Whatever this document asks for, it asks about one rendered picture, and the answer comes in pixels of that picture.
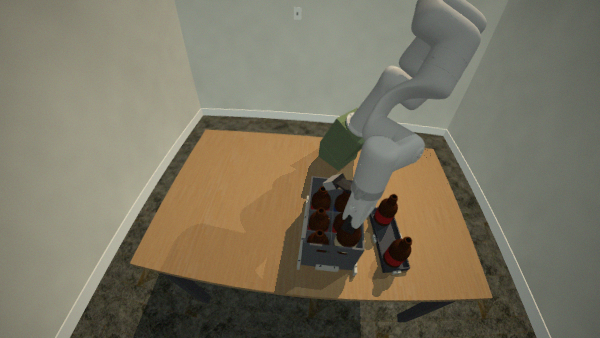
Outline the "dark grey crate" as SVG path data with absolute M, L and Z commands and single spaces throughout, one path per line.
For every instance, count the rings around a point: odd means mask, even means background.
M 327 179 L 329 179 L 329 178 L 311 176 L 310 192 L 309 192 L 306 222 L 305 222 L 305 229 L 304 229 L 304 237 L 303 237 L 303 244 L 302 244 L 301 265 L 315 267 L 316 264 L 319 264 L 319 265 L 337 266 L 337 267 L 339 267 L 339 269 L 343 269 L 343 270 L 353 270 L 353 268 L 356 265 L 356 263 L 358 262 L 359 258 L 365 251 L 364 222 L 360 226 L 361 238 L 360 238 L 356 248 L 333 246 L 334 239 L 336 236 L 336 233 L 332 233 L 333 222 L 334 222 L 335 217 L 339 213 L 342 213 L 342 212 L 333 212 L 333 205 L 335 204 L 336 198 L 340 194 L 342 194 L 342 192 L 343 192 L 342 189 L 328 190 L 328 194 L 331 197 L 331 206 L 330 206 L 330 210 L 326 211 L 326 213 L 328 214 L 329 219 L 331 218 L 331 214 L 332 214 L 332 219 L 331 219 L 330 229 L 328 228 L 328 232 L 324 232 L 324 233 L 328 237 L 329 245 L 307 243 L 307 239 L 310 236 L 310 234 L 315 232 L 314 230 L 308 230 L 308 227 L 307 227 L 307 222 L 309 225 L 310 216 L 312 215 L 312 213 L 316 212 L 315 209 L 311 209 L 310 199 L 312 202 L 313 195 L 316 192 L 318 192 L 318 189 L 323 185 L 322 183 L 324 183 Z M 312 193 L 311 193 L 311 190 L 312 190 Z M 310 207 L 310 209 L 309 209 L 309 207 Z M 309 215 L 309 218 L 308 218 L 308 215 Z M 307 234 L 306 234 L 306 230 L 307 230 Z M 329 230 L 331 230 L 331 231 L 329 232 Z M 306 238 L 306 242 L 305 242 L 305 238 Z M 326 252 L 317 252 L 317 250 L 326 250 L 327 253 Z M 332 252 L 332 251 L 335 251 L 335 252 Z M 346 252 L 347 254 L 346 255 L 339 254 L 338 252 Z

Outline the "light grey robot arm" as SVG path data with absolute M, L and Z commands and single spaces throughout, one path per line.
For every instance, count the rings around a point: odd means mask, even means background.
M 401 69 L 387 67 L 356 112 L 346 118 L 349 130 L 365 140 L 353 181 L 343 173 L 333 175 L 322 183 L 326 191 L 340 187 L 351 195 L 352 188 L 355 200 L 378 200 L 394 171 L 420 159 L 423 139 L 387 116 L 399 103 L 415 110 L 427 99 L 448 98 L 486 25 L 484 15 L 466 0 L 417 1 L 411 25 L 416 38 L 400 57 Z

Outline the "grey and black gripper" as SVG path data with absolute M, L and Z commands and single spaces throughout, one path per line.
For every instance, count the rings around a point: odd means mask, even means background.
M 351 188 L 351 191 L 352 191 L 352 188 Z M 354 193 L 352 191 L 352 193 L 349 197 L 349 200 L 346 204 L 346 207 L 344 209 L 344 212 L 343 212 L 343 216 L 342 216 L 343 220 L 346 217 L 347 218 L 346 218 L 345 222 L 343 223 L 341 229 L 352 235 L 354 233 L 354 230 L 359 228 L 361 226 L 361 224 L 366 220 L 366 218 L 374 210 L 378 200 L 375 200 L 375 201 L 365 201 L 365 200 L 362 201 L 361 199 L 355 200 Z

